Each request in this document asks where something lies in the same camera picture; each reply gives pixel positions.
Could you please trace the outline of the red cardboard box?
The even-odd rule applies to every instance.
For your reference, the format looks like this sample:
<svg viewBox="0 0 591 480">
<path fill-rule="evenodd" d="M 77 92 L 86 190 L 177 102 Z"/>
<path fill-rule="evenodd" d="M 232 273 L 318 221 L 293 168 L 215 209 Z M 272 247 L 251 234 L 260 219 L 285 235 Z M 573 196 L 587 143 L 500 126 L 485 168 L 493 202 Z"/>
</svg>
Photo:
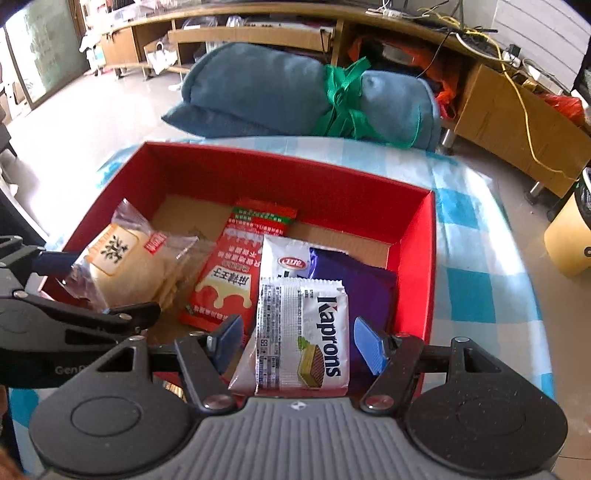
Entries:
<svg viewBox="0 0 591 480">
<path fill-rule="evenodd" d="M 436 277 L 434 193 L 385 177 L 254 150 L 174 143 L 141 146 L 101 189 L 63 251 L 79 253 L 130 201 L 164 231 L 209 240 L 242 200 L 288 207 L 291 237 L 394 272 L 389 332 L 428 339 Z"/>
</svg>

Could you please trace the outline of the wooden TV cabinet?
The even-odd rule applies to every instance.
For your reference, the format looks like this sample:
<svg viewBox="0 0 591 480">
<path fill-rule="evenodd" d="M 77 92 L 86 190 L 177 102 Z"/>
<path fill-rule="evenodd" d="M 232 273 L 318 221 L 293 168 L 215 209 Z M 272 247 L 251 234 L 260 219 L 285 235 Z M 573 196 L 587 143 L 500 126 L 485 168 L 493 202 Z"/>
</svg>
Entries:
<svg viewBox="0 0 591 480">
<path fill-rule="evenodd" d="M 443 45 L 463 61 L 457 118 L 442 117 L 443 145 L 466 139 L 530 176 L 541 188 L 564 195 L 590 164 L 590 135 L 545 99 L 548 88 L 522 68 L 503 66 L 500 44 L 478 29 L 453 22 L 430 29 L 415 21 L 360 8 L 301 2 L 195 6 L 125 20 L 99 34 L 106 65 L 116 71 L 149 69 L 147 52 L 158 39 L 171 44 L 169 70 L 190 70 L 189 50 L 207 42 L 245 42 L 308 54 L 346 67 L 356 38 Z"/>
</svg>

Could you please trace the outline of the yellow trash bin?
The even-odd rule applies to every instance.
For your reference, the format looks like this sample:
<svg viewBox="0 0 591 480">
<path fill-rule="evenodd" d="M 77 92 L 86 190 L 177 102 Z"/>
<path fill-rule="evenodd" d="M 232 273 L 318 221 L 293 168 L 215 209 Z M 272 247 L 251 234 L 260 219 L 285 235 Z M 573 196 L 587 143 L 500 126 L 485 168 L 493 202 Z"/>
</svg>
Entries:
<svg viewBox="0 0 591 480">
<path fill-rule="evenodd" d="M 575 277 L 590 268 L 590 168 L 544 233 L 547 254 L 560 273 Z"/>
</svg>

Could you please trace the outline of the blue checkered tablecloth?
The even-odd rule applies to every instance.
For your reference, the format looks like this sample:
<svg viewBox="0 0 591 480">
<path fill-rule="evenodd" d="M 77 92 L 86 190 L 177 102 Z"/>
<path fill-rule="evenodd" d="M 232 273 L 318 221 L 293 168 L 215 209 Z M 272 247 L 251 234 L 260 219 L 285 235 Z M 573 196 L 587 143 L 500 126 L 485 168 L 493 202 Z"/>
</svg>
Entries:
<svg viewBox="0 0 591 480">
<path fill-rule="evenodd" d="M 301 158 L 427 188 L 436 197 L 432 340 L 466 335 L 555 395 L 541 309 L 493 182 L 459 160 L 344 139 L 252 137 L 215 146 Z"/>
</svg>

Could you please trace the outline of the white Kaprons wafer packet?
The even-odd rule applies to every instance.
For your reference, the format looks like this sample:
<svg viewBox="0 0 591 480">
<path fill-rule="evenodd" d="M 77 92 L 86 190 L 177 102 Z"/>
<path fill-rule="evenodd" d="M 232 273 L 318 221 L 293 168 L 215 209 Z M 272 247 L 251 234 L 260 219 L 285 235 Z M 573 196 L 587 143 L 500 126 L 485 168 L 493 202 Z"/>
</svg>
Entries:
<svg viewBox="0 0 591 480">
<path fill-rule="evenodd" d="M 256 395 L 345 395 L 349 360 L 349 297 L 342 281 L 287 277 L 260 282 Z"/>
</svg>

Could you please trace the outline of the purple foil snack packet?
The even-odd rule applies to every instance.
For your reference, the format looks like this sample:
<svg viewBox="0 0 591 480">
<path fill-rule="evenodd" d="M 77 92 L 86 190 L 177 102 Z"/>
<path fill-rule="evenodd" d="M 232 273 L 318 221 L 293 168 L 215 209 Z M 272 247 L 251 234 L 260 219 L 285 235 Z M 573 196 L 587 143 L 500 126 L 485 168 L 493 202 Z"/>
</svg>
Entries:
<svg viewBox="0 0 591 480">
<path fill-rule="evenodd" d="M 394 322 L 397 276 L 367 265 L 346 253 L 310 248 L 312 279 L 341 281 L 349 296 L 349 393 L 370 386 L 374 376 L 353 340 L 353 324 L 362 317 L 376 331 L 387 331 Z"/>
</svg>

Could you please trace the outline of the green ribbon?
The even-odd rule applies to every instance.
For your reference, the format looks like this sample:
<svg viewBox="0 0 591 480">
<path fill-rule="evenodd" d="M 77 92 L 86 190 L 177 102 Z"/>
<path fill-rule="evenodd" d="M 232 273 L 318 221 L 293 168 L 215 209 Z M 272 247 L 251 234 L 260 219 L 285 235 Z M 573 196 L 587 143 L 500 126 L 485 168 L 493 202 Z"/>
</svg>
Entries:
<svg viewBox="0 0 591 480">
<path fill-rule="evenodd" d="M 418 139 L 421 120 L 415 125 L 410 141 L 388 140 L 370 124 L 368 116 L 363 112 L 363 74 L 370 69 L 370 61 L 363 57 L 342 68 L 325 65 L 324 72 L 325 96 L 329 101 L 329 110 L 325 112 L 311 134 L 321 137 L 348 138 L 354 140 L 372 140 L 377 143 L 409 149 Z"/>
</svg>

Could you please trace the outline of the long red snack packet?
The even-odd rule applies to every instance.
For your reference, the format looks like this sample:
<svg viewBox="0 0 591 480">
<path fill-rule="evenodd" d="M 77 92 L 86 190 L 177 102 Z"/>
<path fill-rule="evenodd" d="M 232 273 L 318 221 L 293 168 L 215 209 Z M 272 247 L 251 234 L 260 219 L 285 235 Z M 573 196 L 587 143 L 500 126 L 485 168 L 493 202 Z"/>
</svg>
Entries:
<svg viewBox="0 0 591 480">
<path fill-rule="evenodd" d="M 239 200 L 197 276 L 181 323 L 211 332 L 228 316 L 239 315 L 243 336 L 249 338 L 256 323 L 264 236 L 283 236 L 296 217 L 294 208 Z"/>
</svg>

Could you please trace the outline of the orange plastic bag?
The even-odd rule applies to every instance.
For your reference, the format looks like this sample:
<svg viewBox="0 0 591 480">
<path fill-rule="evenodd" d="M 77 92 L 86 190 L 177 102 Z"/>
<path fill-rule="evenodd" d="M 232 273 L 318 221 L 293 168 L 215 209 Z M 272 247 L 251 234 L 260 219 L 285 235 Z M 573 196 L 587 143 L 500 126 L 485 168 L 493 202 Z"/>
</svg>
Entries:
<svg viewBox="0 0 591 480">
<path fill-rule="evenodd" d="M 435 96 L 441 116 L 449 121 L 457 118 L 463 61 L 443 45 L 429 46 L 363 35 L 353 41 L 347 54 L 352 62 L 367 58 L 374 70 L 425 80 Z"/>
</svg>

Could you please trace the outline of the round yellow bun packet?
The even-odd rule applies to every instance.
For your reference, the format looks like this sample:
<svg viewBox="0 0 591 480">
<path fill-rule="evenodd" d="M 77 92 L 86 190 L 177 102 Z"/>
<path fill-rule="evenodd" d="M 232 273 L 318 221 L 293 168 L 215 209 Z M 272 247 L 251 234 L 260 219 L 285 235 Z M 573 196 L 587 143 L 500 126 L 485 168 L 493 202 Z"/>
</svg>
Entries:
<svg viewBox="0 0 591 480">
<path fill-rule="evenodd" d="M 199 255 L 198 236 L 154 229 L 126 199 L 110 223 L 74 261 L 66 291 L 95 311 L 155 302 L 169 308 L 187 264 Z"/>
</svg>

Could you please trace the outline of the yellow crispy noodle packet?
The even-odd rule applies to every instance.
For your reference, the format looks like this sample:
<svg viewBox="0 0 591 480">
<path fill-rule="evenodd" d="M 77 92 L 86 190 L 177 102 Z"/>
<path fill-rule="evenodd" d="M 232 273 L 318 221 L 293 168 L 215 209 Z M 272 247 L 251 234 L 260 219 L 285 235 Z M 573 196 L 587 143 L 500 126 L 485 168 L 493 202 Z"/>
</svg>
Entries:
<svg viewBox="0 0 591 480">
<path fill-rule="evenodd" d="M 186 301 L 197 275 L 211 256 L 214 242 L 192 237 L 190 246 L 175 257 L 170 272 L 154 296 L 162 311 L 171 311 Z"/>
</svg>

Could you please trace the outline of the white spicy gluten strip packet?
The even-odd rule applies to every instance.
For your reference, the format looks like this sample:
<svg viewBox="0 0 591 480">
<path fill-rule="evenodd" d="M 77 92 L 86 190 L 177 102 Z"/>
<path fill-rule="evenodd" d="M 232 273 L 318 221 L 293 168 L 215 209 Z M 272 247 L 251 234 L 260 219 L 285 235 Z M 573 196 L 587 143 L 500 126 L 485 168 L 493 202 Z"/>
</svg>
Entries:
<svg viewBox="0 0 591 480">
<path fill-rule="evenodd" d="M 311 243 L 287 237 L 266 235 L 263 239 L 259 280 L 270 278 L 308 278 Z M 232 393 L 249 396 L 256 391 L 256 329 L 229 382 Z"/>
</svg>

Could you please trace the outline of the blue rolled cushion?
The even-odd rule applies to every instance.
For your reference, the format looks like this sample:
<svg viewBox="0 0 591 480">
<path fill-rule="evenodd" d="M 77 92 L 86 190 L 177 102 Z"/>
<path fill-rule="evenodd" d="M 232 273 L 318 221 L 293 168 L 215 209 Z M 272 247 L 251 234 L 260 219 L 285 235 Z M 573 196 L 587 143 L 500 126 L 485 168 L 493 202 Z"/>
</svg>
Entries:
<svg viewBox="0 0 591 480">
<path fill-rule="evenodd" d="M 329 110 L 325 65 L 316 59 L 249 43 L 228 43 L 206 54 L 181 86 L 181 101 L 162 119 L 206 138 L 313 136 Z M 388 140 L 433 151 L 442 130 L 435 96 L 422 80 L 372 68 L 363 74 L 363 112 Z"/>
</svg>

